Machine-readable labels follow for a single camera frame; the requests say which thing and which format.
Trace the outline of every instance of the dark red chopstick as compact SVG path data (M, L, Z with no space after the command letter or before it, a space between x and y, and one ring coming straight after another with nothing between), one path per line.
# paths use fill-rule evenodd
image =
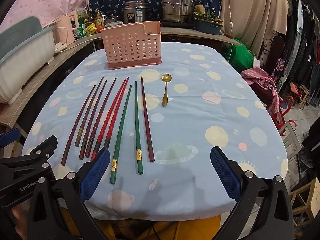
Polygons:
M104 108L105 108L105 106L107 104L108 98L110 96L111 90L113 89L113 86L116 83L116 80L117 79L115 78L115 80L113 81L113 83L112 83L112 85L111 85L111 87L110 87L110 89L109 89L109 91L108 91L108 93L106 95L106 98L104 99L104 101L102 103L102 106L101 106L100 111L98 113L97 120L96 120L96 122L95 122L95 124L93 126L93 130L92 130L92 132L90 134L90 137L89 137L89 140L88 140L88 145L87 145L87 148L86 148L85 154L84 154L87 158L89 158L89 156L90 156L90 152L91 152L92 145L93 145L93 140L94 140L94 137L96 136L97 128L98 128L98 125L99 125L103 110L104 110Z
M128 81L129 81L129 78L127 78L127 80L126 80L126 82L124 84L124 87L122 89L122 92L121 92L121 95L119 97L118 103L116 105L115 111L113 112L113 116L112 116L112 119L111 119L109 130L108 130L108 133L107 133L107 136L106 136L106 140L104 141L104 145L103 145L103 147L105 149L109 148L113 127L115 126L117 114L118 114L118 111L119 111L119 108L120 108L120 104L121 104L121 101L122 101L122 98L123 98L123 95L124 95L125 87L127 86Z
M148 119L148 112L147 112L147 104L146 104L146 95L144 93L144 86L143 86L143 78L141 77L141 89L142 89L142 102L143 102L143 114L144 114L144 124L146 127L146 136L147 136L147 146L149 152L149 159L151 162L155 161L155 157L153 154L153 147L151 141L151 133L150 133L150 126L149 126L149 119Z
M80 140L81 140L81 136L82 136L82 132L84 130L84 126L85 126L85 122L87 121L87 118L88 118L88 115L89 115L89 112L90 112L90 109L91 109L91 106L93 104L93 101L94 101L94 98L96 97L96 94L99 90L99 87L102 83L102 80L103 80L104 77L101 78L100 82L99 82L99 85L97 86L97 89L95 90L95 92L93 93L93 96L90 100L90 103L88 105L88 108L87 108L87 111L85 111L85 114L84 114L84 117L82 119L82 123L80 125L80 128L79 128L79 131L78 131L78 135L77 135L77 139L76 139L76 142L75 142L75 146L79 147L80 145Z
M93 149L93 152L92 152L92 156L91 156L91 159L90 159L91 161L95 158L97 152L99 152L99 150L100 150L100 146L101 146L101 142L102 142L102 139L103 139L104 132L106 131L106 128L107 128L110 116L112 114L113 108L115 107L115 105L117 103L118 97L119 97L119 95L120 95L120 93L122 91L122 88L123 88L125 82L126 82L126 79L122 82L122 85L119 88L119 91L118 91L115 99L113 100L112 105L111 105L111 107L110 107L110 109L108 111L107 117L104 120L103 126L102 126L102 128L100 130L100 134L99 134L97 142L96 142L96 145L94 146L94 149Z
M98 108L98 104L99 104L99 101L100 101L100 98L102 96L102 93L103 93L103 90L105 88L107 84L107 80L104 82L103 86L102 86L102 89L98 95L98 98L97 98L97 101L96 103L94 104L94 107L92 109L92 112L91 112L91 115L90 115L90 119L89 119L89 122L88 122L88 125L87 125L87 128L85 130L85 134L83 136L83 140L82 140L82 144L81 144L81 149L80 149L80 153L79 153L79 159L80 160L83 160L84 158L84 151L85 151L85 147L87 146L87 141L88 141L88 137L89 137L89 132L90 132L90 129L91 129L91 125L92 125L92 122L93 122L93 119L94 119L94 115L97 111L97 108Z
M87 104L87 102L88 102L88 100L89 100L89 98L90 98L90 96L91 96L91 94L92 94L92 92L93 92L95 87L96 87L96 85L94 85L92 87L89 95L87 96L86 100L84 101L84 104L83 104L82 108L80 109L80 112L79 112L79 114L77 116L75 124L72 127L72 130L71 130L71 133L69 135L69 139L67 141L66 148L64 149L64 153L63 153L62 160L61 160L61 164L63 166L66 165L66 161L67 161L68 153L69 153L69 150L70 150L71 142L72 142L73 136L75 135L77 125L78 125L78 123L80 121L80 117L81 117L81 115L82 115L82 113L84 111L85 105Z

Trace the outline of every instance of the beige curtain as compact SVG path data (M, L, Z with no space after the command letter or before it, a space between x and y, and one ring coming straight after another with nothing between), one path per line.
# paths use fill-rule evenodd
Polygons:
M287 0L222 0L220 18L224 21L223 31L231 33L246 47L258 55L263 40L272 39L276 32L286 34Z

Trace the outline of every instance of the red chair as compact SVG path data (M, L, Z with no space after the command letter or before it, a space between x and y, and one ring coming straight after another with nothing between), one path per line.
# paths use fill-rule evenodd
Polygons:
M273 117L272 117L272 120L273 120L273 122L274 122L274 124L275 124L275 126L277 127L278 130L279 130L282 126L284 126L284 124L285 124L285 122L286 122L286 121L284 120L284 116L290 111L290 109L291 109L291 107L292 107L292 105L293 105L293 103L294 103L294 99L293 99L292 96L287 96L286 98L290 100L290 104L288 105L287 110L284 111L284 112L282 112L281 108L279 108L279 112L278 112L277 114L274 114ZM279 101L279 104L281 105L281 104L284 102L284 99L279 98L279 100L280 100L280 101ZM294 126L295 126L295 128L297 128L297 123L296 123L295 121L289 120L288 122L293 123Z

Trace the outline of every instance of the blue gripper pad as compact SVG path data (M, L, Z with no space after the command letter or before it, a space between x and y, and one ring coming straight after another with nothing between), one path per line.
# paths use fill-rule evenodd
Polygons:
M20 131L18 128L0 135L0 148L6 147L10 143L18 140L19 138L20 138Z
M79 193L81 203L92 197L109 164L110 152L104 149L81 181Z
M216 170L229 197L238 202L241 197L241 184L219 150L216 147L211 150L210 159L212 166Z

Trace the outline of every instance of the gold spoon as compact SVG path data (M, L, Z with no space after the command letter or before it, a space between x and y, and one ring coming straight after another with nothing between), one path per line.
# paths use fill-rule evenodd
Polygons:
M165 82L165 90L162 98L162 106L166 106L168 104L168 94L167 94L167 84L171 81L172 76L169 74L164 74L161 76L163 82Z

